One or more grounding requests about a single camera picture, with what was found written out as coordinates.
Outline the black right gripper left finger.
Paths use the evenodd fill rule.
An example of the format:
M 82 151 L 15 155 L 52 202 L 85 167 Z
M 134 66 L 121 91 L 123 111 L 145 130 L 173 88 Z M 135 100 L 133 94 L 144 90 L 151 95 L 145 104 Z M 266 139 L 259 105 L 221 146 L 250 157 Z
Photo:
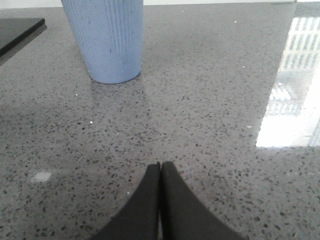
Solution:
M 160 164 L 150 164 L 125 206 L 92 240 L 156 240 L 159 226 Z

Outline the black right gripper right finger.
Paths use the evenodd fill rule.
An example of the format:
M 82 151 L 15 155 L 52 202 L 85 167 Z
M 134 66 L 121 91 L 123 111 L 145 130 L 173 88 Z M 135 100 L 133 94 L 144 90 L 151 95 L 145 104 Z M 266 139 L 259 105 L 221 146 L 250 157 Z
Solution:
M 193 194 L 174 163 L 161 166 L 160 215 L 164 240 L 243 240 Z

